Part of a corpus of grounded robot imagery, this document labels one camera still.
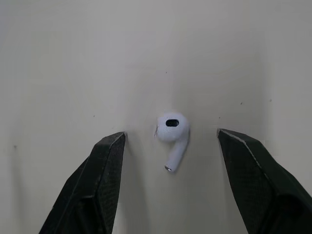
wireless earbud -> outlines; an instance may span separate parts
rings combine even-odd
[[[165,165],[168,172],[174,173],[189,143],[190,124],[186,117],[180,113],[167,113],[158,119],[156,133],[162,141],[175,141]]]

white wall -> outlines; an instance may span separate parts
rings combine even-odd
[[[0,4],[0,232],[37,233],[102,137],[129,142],[115,234],[247,233],[218,127],[250,134],[312,194],[308,0]],[[191,144],[177,173],[156,118]]]

white surface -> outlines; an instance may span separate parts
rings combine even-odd
[[[0,233],[38,233],[121,130],[114,234],[246,233],[218,127],[262,140],[312,194],[312,1],[13,2],[0,3]],[[192,125],[175,176],[153,132],[171,110]]]

earbud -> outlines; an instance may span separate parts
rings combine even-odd
[[[174,173],[189,143],[190,124],[180,113],[167,113],[158,119],[156,133],[162,141],[175,141],[165,165],[168,172]]]

white earbud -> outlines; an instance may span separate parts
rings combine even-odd
[[[183,158],[189,142],[190,124],[180,113],[167,113],[158,119],[157,136],[166,142],[175,141],[165,165],[168,172],[174,173]]]

